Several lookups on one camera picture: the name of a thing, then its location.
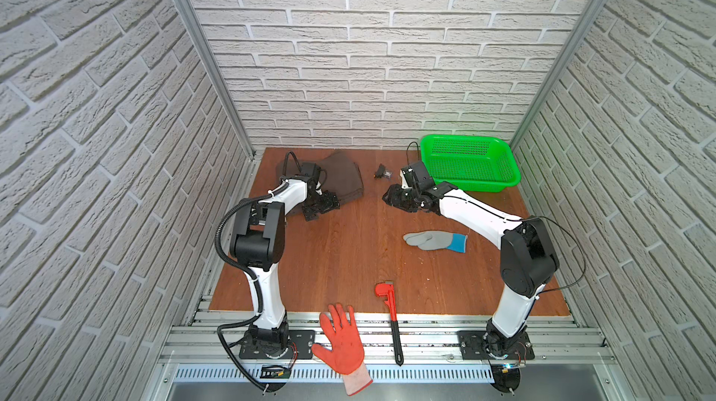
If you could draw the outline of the brown trousers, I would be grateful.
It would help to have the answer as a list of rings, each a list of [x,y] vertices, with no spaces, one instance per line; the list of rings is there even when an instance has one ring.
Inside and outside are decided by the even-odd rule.
[[[346,151],[333,151],[322,159],[296,158],[300,165],[316,164],[321,168],[321,189],[335,193],[340,206],[363,197],[365,190],[361,171]]]

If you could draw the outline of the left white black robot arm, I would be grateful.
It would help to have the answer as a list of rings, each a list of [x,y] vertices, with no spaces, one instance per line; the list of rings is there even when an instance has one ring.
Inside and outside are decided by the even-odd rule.
[[[286,214],[298,207],[307,220],[338,209],[335,192],[316,179],[284,179],[278,188],[241,202],[233,214],[229,258],[250,284],[255,320],[248,326],[253,343],[276,354],[288,347],[287,311],[281,297],[278,265],[285,253]]]

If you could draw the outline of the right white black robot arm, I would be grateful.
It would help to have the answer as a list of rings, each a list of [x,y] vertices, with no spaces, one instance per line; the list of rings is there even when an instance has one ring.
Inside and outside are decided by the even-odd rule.
[[[506,214],[447,182],[424,189],[393,184],[382,200],[408,213],[427,211],[457,221],[498,248],[505,286],[483,341],[490,357],[507,358],[526,331],[538,296],[559,270],[559,259],[544,222]]]

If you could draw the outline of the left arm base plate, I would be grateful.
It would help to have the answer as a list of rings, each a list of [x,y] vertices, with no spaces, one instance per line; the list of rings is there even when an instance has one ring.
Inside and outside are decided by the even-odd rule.
[[[239,356],[245,360],[311,360],[315,336],[312,329],[251,328],[241,339]]]

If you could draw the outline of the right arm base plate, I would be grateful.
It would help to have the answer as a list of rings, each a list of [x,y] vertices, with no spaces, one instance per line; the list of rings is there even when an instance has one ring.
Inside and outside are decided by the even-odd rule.
[[[508,339],[499,332],[485,330],[462,330],[457,336],[463,360],[530,361],[535,358],[526,328]]]

